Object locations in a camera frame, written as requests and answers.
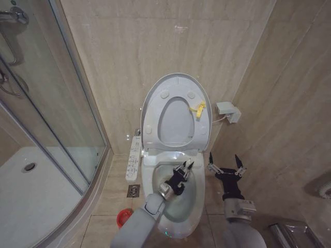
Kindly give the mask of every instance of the floor drain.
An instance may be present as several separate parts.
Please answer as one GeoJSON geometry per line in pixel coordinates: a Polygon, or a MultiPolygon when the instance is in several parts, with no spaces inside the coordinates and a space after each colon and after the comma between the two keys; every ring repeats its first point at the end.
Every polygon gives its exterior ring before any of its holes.
{"type": "Polygon", "coordinates": [[[27,164],[26,166],[24,166],[23,168],[23,172],[26,173],[26,172],[30,172],[32,171],[34,168],[36,168],[37,164],[36,163],[30,163],[30,164],[27,164]]]}
{"type": "Polygon", "coordinates": [[[140,184],[129,185],[126,197],[139,197],[140,184]]]}

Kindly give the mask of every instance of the red object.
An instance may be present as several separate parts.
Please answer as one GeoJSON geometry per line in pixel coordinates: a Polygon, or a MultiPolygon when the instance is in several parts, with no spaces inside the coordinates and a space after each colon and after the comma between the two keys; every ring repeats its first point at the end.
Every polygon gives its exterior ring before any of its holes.
{"type": "Polygon", "coordinates": [[[117,225],[119,228],[121,228],[124,223],[130,218],[130,216],[132,215],[132,210],[127,208],[127,209],[123,209],[121,210],[118,215],[117,215],[117,225]]]}

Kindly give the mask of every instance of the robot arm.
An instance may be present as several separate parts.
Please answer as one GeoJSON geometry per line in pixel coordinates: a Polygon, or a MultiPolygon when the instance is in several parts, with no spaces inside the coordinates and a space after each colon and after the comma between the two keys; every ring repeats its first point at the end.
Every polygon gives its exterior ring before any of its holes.
{"type": "Polygon", "coordinates": [[[227,230],[223,234],[224,244],[226,248],[266,248],[261,234],[249,225],[256,208],[253,201],[245,200],[241,195],[237,182],[243,177],[246,168],[237,155],[235,158],[238,170],[216,167],[211,153],[207,166],[223,184],[222,199],[227,220],[227,230]]]}
{"type": "Polygon", "coordinates": [[[164,211],[165,201],[171,199],[173,195],[181,195],[184,191],[183,182],[187,182],[193,163],[189,160],[173,169],[174,175],[160,185],[158,193],[148,195],[145,204],[134,211],[122,226],[112,240],[111,248],[143,246],[164,211]]]}

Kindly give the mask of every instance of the yellow clip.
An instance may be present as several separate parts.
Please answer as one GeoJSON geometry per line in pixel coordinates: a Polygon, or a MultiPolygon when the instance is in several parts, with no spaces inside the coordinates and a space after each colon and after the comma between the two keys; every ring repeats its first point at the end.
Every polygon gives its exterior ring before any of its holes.
{"type": "Polygon", "coordinates": [[[196,117],[197,117],[197,118],[200,118],[200,117],[201,117],[201,114],[202,114],[202,111],[203,111],[203,109],[204,109],[205,107],[206,107],[206,103],[205,103],[204,101],[202,101],[202,102],[199,104],[197,110],[195,110],[195,109],[193,109],[193,108],[191,108],[191,107],[190,107],[190,110],[191,110],[192,112],[196,112],[196,113],[197,113],[197,114],[196,114],[196,117]]]}

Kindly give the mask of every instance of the white toilet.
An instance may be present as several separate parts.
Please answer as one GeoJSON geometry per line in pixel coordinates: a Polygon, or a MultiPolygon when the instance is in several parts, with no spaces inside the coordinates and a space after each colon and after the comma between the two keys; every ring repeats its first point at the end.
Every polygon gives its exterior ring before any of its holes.
{"type": "Polygon", "coordinates": [[[202,86],[191,76],[173,73],[162,77],[149,91],[141,114],[145,197],[157,192],[169,179],[175,165],[194,161],[182,195],[167,202],[158,223],[161,232],[172,238],[185,238],[197,227],[205,198],[205,171],[202,151],[212,128],[212,109],[202,86]],[[197,109],[205,108],[200,118],[197,109]]]}

